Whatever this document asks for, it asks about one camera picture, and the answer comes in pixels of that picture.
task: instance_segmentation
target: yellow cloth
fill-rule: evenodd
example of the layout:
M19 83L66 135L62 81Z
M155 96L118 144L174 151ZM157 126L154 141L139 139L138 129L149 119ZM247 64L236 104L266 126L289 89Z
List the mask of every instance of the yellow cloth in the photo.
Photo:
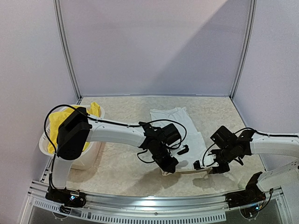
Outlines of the yellow cloth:
M58 135L58 128L64 122L64 120L73 113L73 109L67 108L64 111L58 111L50 114L49 120L50 120L50 139L54 143L55 147L57 147L57 135ZM87 113L92 114L94 116L99 117L100 116L100 106L96 102L92 102L90 104L90 109L86 110ZM83 151L87 149L89 145L89 142L86 142L83 148ZM54 147L51 143L48 144L48 153L53 154L54 153Z

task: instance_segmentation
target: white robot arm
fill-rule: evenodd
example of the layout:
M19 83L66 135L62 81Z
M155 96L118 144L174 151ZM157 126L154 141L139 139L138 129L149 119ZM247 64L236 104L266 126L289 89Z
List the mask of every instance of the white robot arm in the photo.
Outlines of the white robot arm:
M299 158L299 134L271 134L261 133L252 128L245 130L237 137L226 127L221 126L211 137L219 149L211 150L211 154L204 158L204 162L213 161L211 166L199 164L198 169L213 168L213 173L229 171L232 160L240 160L245 155L276 154ZM268 172L259 172L252 176L246 189L226 195L230 207L255 203L265 192L281 185L299 181L299 160Z
M150 123L128 124L89 115L83 107L75 109L58 129L58 146L49 175L46 199L68 207L84 206L85 194L67 190L66 180L73 161L81 155L86 141L123 143L149 150L152 159L163 171L174 173L178 160L171 156L169 150L179 148L184 138L173 123L162 128ZM178 146L173 148L171 145L176 142Z

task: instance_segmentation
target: purple wall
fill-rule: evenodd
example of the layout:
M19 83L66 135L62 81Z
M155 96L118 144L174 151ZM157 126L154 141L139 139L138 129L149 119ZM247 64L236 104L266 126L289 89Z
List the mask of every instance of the purple wall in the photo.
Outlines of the purple wall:
M263 132L299 133L299 3L257 1L249 51L234 103L246 125ZM294 158L262 156L268 170ZM298 181L283 190L299 223Z
M83 95L228 96L249 0L64 0Z
M37 147L44 117L76 99L53 1L0 1L0 29L0 223L15 224L46 165Z

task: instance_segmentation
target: wire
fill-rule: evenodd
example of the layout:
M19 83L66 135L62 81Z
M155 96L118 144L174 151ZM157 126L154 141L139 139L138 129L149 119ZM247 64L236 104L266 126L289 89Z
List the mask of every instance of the wire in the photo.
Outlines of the wire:
M269 204L269 202L270 202L270 200L272 198L273 188L270 189L269 193L270 193L269 200L267 201L267 203L264 206L262 206L262 208L260 208L260 209L257 210L258 212L260 212L261 210L263 210Z
M175 144L175 145L173 145L173 146L167 146L167 145L165 144L165 147L166 147L167 149L169 149L169 150L178 149L178 148L181 147L182 142L183 142L182 137L179 137L179 143L178 143L178 144Z
M214 165L216 162L211 163L210 165L206 165L206 167L210 167L211 165Z
M204 156L202 157L202 166L203 166L203 167L205 166L205 162L204 162L204 160L205 160L206 153L207 153L207 152L209 151L209 149L212 148L215 144L216 144L216 143L212 144L212 145L211 145L209 148L207 148L207 150L205 151Z
M299 138L298 135L295 134L267 134L267 133L262 133L256 131L257 134L264 135L264 136L269 136L269 137L290 137L290 138Z
M57 189L57 188L54 186L54 184L53 184L53 178L52 178L52 176L53 176L54 162L55 162L55 158L56 158L56 155L57 155L57 149L56 149L56 146L54 145L54 143L52 142L52 140L50 139L50 137L48 136L46 126L47 126L47 120L48 120L50 114L51 114L54 110L56 110L57 108L62 107L62 106L69 106L69 105L67 105L67 104L61 104L61 105L58 105L58 106L53 107L53 108L48 112L48 114L47 114L47 116L46 116L46 118L45 118L45 121L44 121L44 123L43 123L43 131L44 131L44 133L45 133L47 139L49 140L49 142L51 143L51 145L52 145L53 148L54 148L54 156L53 156L53 160L52 160L52 164L51 164L51 170L50 170L50 173L49 173L49 186L50 186L50 188L52 187L52 188L54 188L55 190L58 190L58 189Z
M263 199L263 203L262 203L262 205L260 206L260 208L261 208L261 207L263 207L263 206L264 206L264 204L265 204L265 202L266 202L266 198L265 198L265 197L263 197L263 196L260 196L260 198L262 198L262 199Z
M149 164L149 163L154 163L154 162L155 162L154 160L151 161L151 162L147 162L147 161L142 160L142 159L139 157L140 154L146 153L147 151L148 151L148 150L146 149L146 150L144 150L143 152L139 152L139 153L137 153L137 157L138 157L138 159L139 159L141 162L144 162L144 163L147 163L147 164Z
M249 129L249 130L252 130L252 131L255 131L255 132L256 132L256 130L255 130L255 129L253 129L252 127L244 127L244 128L241 128L240 130L236 131L234 134L238 134L239 132L241 132L241 131L244 131L244 130L247 130L247 129Z
M169 120L169 119L157 119L157 120L152 120L152 121L143 123L143 124L141 124L141 125L127 125L127 124L118 123L118 122L114 122L114 121L101 120L101 119L95 119L95 118L92 118L92 117L90 117L90 116L88 116L88 115L82 113L80 110L77 110L77 108L75 108L75 107L73 107L73 106L71 106L71 105L67 105L67 104L62 104L62 105L58 105L58 106L54 107L54 108L48 113L48 115L47 115L46 118L48 118L48 116L51 114L51 112L52 112L53 110L55 110L55 109L57 109L57 108L59 108L59 107L62 107L62 106L69 107L69 108L71 108L71 109L77 111L78 113L81 113L82 115L86 116L86 117L87 117L88 119L90 119L90 120L97 121L97 122L102 122L102 123L107 123L107 124L112 124L112 125L119 125L119 126L125 126L125 127L142 127L142 126L145 126L145 125L148 125L148 124L152 124L152 123L156 123L156 122L159 122L159 121L169 121L169 122L171 122L171 123L178 124L178 125L180 125L180 126L184 129L184 131L185 131L185 135L184 135L184 137L183 137L182 139L180 138L181 140L180 140L180 142L178 143L179 146L178 146L177 148L179 148L179 147L181 146L182 142L186 139L186 136L187 136L187 129L186 129L186 127L185 127L184 125L182 125L181 123L175 121L175 120Z

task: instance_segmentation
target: marble table surface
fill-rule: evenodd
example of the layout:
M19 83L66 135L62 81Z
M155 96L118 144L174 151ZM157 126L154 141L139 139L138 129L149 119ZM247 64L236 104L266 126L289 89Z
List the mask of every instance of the marble table surface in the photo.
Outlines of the marble table surface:
M210 136L225 125L235 132L244 124L229 98L217 97L86 97L81 104L97 102L105 118L124 122L150 121L150 109L169 110L186 107L206 146ZM103 143L95 164L88 170L71 169L67 187L88 192L125 196L195 196L245 188L250 177L264 171L258 155L246 156L244 166L232 161L230 171L206 171L162 176L159 167L144 164L129 145Z

